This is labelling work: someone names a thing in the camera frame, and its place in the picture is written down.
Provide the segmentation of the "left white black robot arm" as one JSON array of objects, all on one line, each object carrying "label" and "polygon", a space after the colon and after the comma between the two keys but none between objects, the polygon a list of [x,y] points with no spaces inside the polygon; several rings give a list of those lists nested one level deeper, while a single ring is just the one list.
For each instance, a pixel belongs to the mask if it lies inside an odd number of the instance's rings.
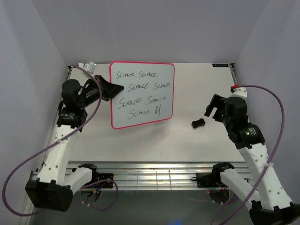
[{"label": "left white black robot arm", "polygon": [[113,186],[113,174],[99,174],[94,164],[81,164],[69,176],[65,175],[75,142],[88,117],[85,108],[100,99],[109,101],[124,90],[123,86],[110,83],[100,75],[94,78],[88,79],[83,86],[76,79],[69,79],[62,85],[56,145],[50,149],[35,180],[29,180],[25,187],[36,208],[65,212],[73,195],[82,187],[92,188],[91,195],[94,195],[102,188]]}]

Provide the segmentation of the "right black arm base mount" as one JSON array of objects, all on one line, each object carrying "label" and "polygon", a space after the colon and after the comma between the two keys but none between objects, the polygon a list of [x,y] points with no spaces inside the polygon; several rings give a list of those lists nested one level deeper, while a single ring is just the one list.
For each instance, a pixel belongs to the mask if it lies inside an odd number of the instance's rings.
[{"label": "right black arm base mount", "polygon": [[198,188],[220,188],[224,185],[212,173],[198,172],[191,178]]}]

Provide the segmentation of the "pink framed whiteboard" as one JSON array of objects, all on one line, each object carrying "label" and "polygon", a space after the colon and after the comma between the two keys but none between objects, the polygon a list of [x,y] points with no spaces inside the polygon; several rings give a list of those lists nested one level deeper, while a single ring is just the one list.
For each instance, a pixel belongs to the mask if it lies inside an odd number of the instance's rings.
[{"label": "pink framed whiteboard", "polygon": [[124,87],[111,100],[111,126],[129,128],[173,116],[175,65],[165,62],[111,62],[110,82]]}]

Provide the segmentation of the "black whiteboard eraser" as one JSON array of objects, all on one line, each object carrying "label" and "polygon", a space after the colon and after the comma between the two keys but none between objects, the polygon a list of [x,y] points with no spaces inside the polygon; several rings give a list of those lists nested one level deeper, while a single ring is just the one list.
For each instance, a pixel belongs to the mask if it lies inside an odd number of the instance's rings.
[{"label": "black whiteboard eraser", "polygon": [[200,118],[198,120],[192,121],[191,126],[193,129],[196,129],[196,128],[204,126],[205,123],[206,123],[205,120],[203,118]]}]

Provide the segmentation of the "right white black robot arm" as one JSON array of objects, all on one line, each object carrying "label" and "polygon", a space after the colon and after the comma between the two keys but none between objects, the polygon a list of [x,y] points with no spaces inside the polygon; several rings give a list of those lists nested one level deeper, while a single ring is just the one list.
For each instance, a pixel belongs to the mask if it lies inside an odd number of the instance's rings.
[{"label": "right white black robot arm", "polygon": [[229,162],[213,166],[212,182],[217,186],[228,186],[242,200],[254,225],[288,225],[297,220],[300,206],[281,185],[259,127],[248,121],[246,101],[235,95],[228,98],[214,95],[204,115],[210,116],[214,108],[213,119],[224,124],[255,184],[251,186]]}]

